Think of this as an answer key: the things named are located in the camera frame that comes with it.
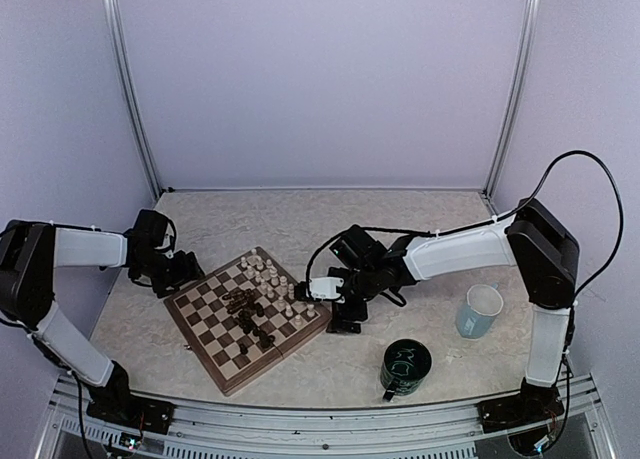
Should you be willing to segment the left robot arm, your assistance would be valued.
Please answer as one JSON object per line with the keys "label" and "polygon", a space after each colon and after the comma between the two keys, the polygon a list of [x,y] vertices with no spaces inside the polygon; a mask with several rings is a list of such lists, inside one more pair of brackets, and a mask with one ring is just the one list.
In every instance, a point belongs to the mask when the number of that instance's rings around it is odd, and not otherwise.
{"label": "left robot arm", "polygon": [[42,354],[87,390],[95,415],[137,423],[149,404],[134,395],[125,368],[97,349],[57,297],[62,269],[124,269],[129,280],[165,298],[203,277],[196,255],[176,247],[172,219],[142,209],[131,228],[105,231],[13,219],[1,232],[2,323],[23,330]]}

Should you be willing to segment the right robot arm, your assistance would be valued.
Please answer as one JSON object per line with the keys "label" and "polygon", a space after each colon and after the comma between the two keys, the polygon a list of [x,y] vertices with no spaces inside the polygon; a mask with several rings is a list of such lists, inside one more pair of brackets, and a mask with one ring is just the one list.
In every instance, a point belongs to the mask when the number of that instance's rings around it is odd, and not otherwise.
{"label": "right robot arm", "polygon": [[573,326],[579,245],[540,201],[523,199],[510,217],[458,231],[409,233],[389,247],[354,225],[331,250],[342,265],[313,280],[312,294],[343,305],[449,273],[516,267],[533,307],[531,348],[519,393],[500,407],[523,423],[564,412],[557,380]]}

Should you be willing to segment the dark pieces pile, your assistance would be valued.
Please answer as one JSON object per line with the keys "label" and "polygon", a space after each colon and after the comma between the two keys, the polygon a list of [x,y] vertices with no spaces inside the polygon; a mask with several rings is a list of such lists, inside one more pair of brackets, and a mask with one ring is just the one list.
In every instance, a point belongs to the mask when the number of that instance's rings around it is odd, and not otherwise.
{"label": "dark pieces pile", "polygon": [[266,330],[265,322],[257,322],[258,319],[266,318],[266,311],[255,290],[235,289],[224,295],[222,301],[234,324],[241,328],[245,339],[253,336],[262,352],[274,346],[275,337]]}

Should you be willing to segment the dark green mug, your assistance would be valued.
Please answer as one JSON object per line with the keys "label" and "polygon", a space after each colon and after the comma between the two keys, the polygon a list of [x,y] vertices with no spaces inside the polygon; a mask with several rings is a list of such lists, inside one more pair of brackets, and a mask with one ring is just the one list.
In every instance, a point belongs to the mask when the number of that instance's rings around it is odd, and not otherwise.
{"label": "dark green mug", "polygon": [[428,348],[413,339],[399,339],[384,352],[379,380],[385,391],[383,400],[413,394],[432,368]]}

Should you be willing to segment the wooden chessboard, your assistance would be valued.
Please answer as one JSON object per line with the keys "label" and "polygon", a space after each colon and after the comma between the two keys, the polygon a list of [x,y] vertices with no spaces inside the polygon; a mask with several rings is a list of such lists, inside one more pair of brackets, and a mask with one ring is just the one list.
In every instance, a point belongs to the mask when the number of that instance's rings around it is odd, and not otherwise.
{"label": "wooden chessboard", "polygon": [[296,284],[255,247],[164,304],[220,392],[230,396],[325,331],[330,309],[295,300]]}

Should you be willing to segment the light blue mug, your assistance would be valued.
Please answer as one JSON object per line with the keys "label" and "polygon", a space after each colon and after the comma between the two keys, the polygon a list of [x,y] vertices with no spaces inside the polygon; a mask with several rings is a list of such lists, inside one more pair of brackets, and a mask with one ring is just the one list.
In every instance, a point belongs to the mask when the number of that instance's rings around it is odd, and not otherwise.
{"label": "light blue mug", "polygon": [[456,329],[465,339],[479,339],[484,336],[504,307],[504,300],[498,290],[490,285],[471,286],[456,315]]}

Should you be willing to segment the aluminium front rail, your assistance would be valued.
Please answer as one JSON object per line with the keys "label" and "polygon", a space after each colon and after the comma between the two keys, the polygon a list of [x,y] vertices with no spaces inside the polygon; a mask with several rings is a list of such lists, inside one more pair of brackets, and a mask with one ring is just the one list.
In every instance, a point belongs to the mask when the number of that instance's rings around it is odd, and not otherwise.
{"label": "aluminium front rail", "polygon": [[36,446],[54,455],[64,438],[86,436],[131,458],[500,458],[511,457],[509,430],[487,433],[478,402],[364,409],[288,409],[177,399],[166,434],[145,432],[131,450],[132,429],[78,418],[77,387],[60,377]]}

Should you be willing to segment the left aluminium post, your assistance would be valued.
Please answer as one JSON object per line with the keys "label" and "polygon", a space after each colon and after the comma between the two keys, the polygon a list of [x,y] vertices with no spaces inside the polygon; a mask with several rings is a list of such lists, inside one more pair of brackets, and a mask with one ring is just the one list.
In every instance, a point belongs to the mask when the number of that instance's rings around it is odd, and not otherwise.
{"label": "left aluminium post", "polygon": [[155,164],[153,153],[145,131],[143,118],[135,91],[135,85],[129,58],[127,54],[126,39],[121,18],[118,0],[102,0],[105,10],[107,25],[110,31],[112,49],[114,51],[116,68],[124,94],[124,101],[131,124],[134,144],[139,154],[145,179],[151,195],[158,200],[163,188],[160,175]]}

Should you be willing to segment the aluminium post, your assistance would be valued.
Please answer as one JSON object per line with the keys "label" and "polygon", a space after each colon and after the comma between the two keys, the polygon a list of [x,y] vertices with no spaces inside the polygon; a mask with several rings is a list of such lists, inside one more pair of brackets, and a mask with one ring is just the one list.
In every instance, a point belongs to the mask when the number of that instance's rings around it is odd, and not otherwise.
{"label": "aluminium post", "polygon": [[498,142],[483,188],[484,197],[492,201],[505,166],[508,148],[516,124],[519,105],[525,87],[529,59],[533,49],[537,17],[541,0],[525,0],[514,70],[511,78],[506,108],[501,121]]}
{"label": "aluminium post", "polygon": [[163,188],[160,175],[155,164],[153,153],[145,131],[143,118],[135,91],[135,85],[129,58],[127,54],[126,39],[121,18],[118,0],[102,0],[105,10],[107,25],[110,31],[112,49],[114,51],[116,68],[124,94],[124,101],[131,124],[134,144],[139,154],[145,179],[151,195],[158,200]]}

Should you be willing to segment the right aluminium post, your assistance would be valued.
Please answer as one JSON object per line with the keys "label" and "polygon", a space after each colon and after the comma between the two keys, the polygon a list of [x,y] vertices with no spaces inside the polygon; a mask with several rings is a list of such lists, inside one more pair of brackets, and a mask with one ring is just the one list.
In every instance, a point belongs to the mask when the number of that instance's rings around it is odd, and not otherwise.
{"label": "right aluminium post", "polygon": [[508,148],[516,124],[519,105],[525,87],[529,59],[533,49],[537,17],[541,0],[525,0],[514,70],[511,78],[506,108],[501,121],[498,142],[483,188],[484,197],[492,201],[505,166]]}

